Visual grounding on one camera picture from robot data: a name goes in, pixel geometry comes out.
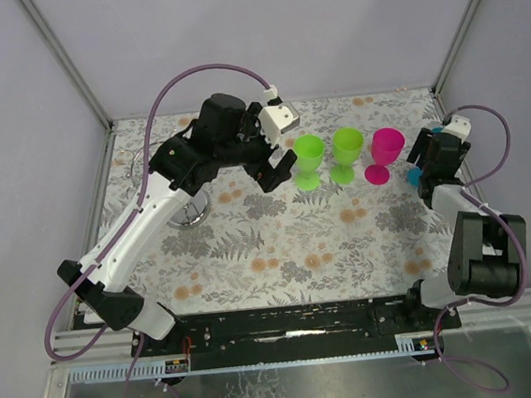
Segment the pink wine glass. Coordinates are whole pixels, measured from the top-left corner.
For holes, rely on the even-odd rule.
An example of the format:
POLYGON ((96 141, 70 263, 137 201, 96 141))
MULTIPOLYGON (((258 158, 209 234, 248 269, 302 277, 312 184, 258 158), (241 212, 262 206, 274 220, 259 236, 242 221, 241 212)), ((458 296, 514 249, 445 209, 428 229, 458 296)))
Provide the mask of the pink wine glass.
POLYGON ((399 157, 405 142, 404 134, 393 127, 379 128, 374 133, 370 149, 373 164, 363 174, 368 183, 383 185, 390 179, 388 166, 399 157))

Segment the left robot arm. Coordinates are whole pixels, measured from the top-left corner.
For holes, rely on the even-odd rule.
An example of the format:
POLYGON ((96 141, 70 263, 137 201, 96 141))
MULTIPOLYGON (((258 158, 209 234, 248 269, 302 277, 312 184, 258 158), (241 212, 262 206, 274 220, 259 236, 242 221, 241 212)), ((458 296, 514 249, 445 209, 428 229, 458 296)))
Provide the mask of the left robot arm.
POLYGON ((264 193, 289 180, 295 153, 286 151, 273 166, 270 158, 300 120, 292 104, 280 98, 246 105, 236 96, 211 95, 197 118, 144 161, 145 186, 101 241, 81 260, 64 260, 58 276, 113 331, 129 328, 163 340, 175 316, 127 283, 148 243, 221 169, 244 169, 264 193))

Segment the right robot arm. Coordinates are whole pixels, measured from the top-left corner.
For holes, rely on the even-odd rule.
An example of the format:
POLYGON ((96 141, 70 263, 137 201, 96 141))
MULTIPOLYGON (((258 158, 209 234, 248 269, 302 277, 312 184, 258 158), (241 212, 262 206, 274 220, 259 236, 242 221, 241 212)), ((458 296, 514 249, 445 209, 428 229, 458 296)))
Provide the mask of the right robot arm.
POLYGON ((449 125, 438 132, 423 128, 406 160, 420 169, 420 199, 453 229, 447 270, 407 291, 409 314, 470 302, 505 307, 516 303, 527 285, 524 218, 475 199, 457 177, 470 149, 467 134, 449 125))

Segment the green wine glass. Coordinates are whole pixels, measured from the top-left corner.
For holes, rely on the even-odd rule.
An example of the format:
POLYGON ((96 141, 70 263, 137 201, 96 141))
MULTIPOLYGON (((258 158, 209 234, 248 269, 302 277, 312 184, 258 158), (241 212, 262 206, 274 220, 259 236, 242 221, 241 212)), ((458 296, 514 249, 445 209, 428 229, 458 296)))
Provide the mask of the green wine glass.
POLYGON ((313 191, 320 184, 317 170, 322 163, 325 145, 323 140, 316 135, 302 135, 294 142, 294 152, 297 156, 296 186, 301 191, 313 191))
POLYGON ((331 168, 330 176, 337 184, 353 182, 353 164, 360 158, 364 136, 354 127, 341 127, 332 136, 332 155, 335 164, 331 168))

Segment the blue wine glass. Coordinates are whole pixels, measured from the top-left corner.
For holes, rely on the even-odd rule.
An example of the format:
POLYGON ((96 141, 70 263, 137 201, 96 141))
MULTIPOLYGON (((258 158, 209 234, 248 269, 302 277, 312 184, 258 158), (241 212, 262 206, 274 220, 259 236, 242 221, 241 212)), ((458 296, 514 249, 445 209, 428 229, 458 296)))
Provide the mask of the blue wine glass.
MULTIPOLYGON (((438 132, 441 132, 442 130, 442 126, 428 127, 428 128, 431 130, 432 136, 438 132)), ((420 170, 415 165, 413 165, 413 167, 407 172, 406 180, 409 182, 410 185, 418 187, 419 178, 420 178, 420 170)))

